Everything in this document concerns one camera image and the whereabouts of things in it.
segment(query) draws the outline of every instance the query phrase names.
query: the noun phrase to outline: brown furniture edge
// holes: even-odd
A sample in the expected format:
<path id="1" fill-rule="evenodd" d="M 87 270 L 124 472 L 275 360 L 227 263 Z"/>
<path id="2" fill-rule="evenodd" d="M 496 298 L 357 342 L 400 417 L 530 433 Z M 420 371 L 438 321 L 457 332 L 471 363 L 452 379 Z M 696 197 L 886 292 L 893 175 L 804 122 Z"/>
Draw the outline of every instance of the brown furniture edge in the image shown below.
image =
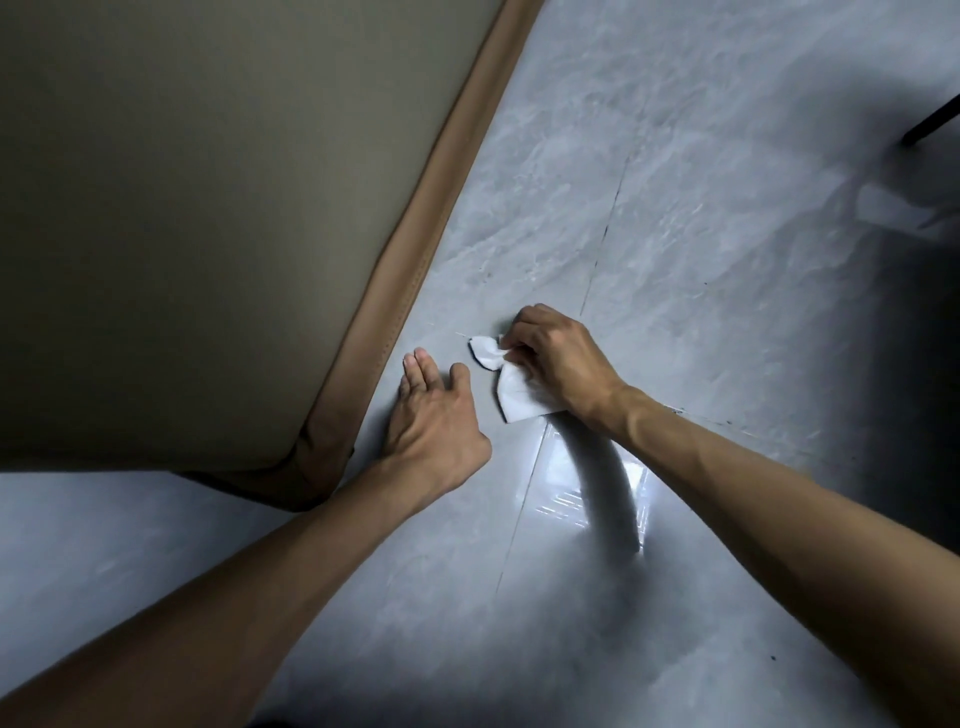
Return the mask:
<path id="1" fill-rule="evenodd" d="M 292 511 L 311 508 L 336 490 L 373 391 L 543 2 L 505 0 L 501 6 L 291 453 L 266 470 L 185 476 Z"/>

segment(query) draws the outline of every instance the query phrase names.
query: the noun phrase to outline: white tissue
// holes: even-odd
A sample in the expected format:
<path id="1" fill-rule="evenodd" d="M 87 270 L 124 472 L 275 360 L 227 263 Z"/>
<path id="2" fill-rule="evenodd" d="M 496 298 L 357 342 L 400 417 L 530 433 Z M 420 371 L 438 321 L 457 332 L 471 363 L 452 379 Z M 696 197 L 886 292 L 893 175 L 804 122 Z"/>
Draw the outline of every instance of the white tissue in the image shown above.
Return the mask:
<path id="1" fill-rule="evenodd" d="M 496 339 L 490 336 L 473 336 L 469 343 L 473 357 L 480 366 L 492 372 L 500 371 L 496 382 L 496 398 L 500 402 L 503 418 L 508 423 L 564 410 L 523 367 L 503 358 L 509 350 L 500 349 Z"/>

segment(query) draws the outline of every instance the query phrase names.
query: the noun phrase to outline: forearm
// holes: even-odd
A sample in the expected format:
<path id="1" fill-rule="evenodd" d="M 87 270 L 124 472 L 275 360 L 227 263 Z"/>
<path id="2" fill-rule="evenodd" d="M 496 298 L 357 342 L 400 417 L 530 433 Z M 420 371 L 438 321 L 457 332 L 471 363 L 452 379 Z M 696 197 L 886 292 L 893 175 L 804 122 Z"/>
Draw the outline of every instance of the forearm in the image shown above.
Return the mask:
<path id="1" fill-rule="evenodd" d="M 425 504 L 423 477 L 380 461 L 0 702 L 31 728 L 242 726 L 287 652 L 353 571 Z"/>
<path id="2" fill-rule="evenodd" d="M 936 693 L 924 699 L 943 703 L 960 686 L 954 554 L 636 389 L 619 393 L 595 421 L 669 485 L 774 598 L 885 690 Z"/>

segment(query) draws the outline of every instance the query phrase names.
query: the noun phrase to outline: person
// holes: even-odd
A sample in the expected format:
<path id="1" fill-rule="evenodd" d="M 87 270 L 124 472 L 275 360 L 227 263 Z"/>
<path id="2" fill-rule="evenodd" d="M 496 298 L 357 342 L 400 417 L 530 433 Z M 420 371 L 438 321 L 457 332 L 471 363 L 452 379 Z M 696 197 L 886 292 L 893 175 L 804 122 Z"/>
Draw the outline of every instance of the person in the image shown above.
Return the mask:
<path id="1" fill-rule="evenodd" d="M 960 558 L 624 382 L 587 329 L 543 304 L 502 341 L 576 417 L 642 460 L 905 725 L 960 725 Z M 422 349 L 382 456 L 288 522 L 0 702 L 6 728 L 239 727 L 353 571 L 491 457 L 469 370 Z"/>

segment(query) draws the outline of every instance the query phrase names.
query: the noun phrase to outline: black furniture leg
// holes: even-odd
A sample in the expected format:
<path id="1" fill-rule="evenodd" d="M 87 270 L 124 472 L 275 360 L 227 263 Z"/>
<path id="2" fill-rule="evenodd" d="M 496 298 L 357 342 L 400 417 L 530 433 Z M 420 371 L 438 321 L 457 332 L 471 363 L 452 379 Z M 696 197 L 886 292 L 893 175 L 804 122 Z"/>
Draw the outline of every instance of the black furniture leg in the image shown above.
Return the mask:
<path id="1" fill-rule="evenodd" d="M 900 140 L 900 144 L 904 147 L 912 147 L 925 136 L 930 136 L 936 132 L 956 116 L 960 116 L 960 96 L 954 96 L 950 101 L 947 101 L 943 106 L 927 116 L 920 124 L 904 134 L 903 139 Z"/>

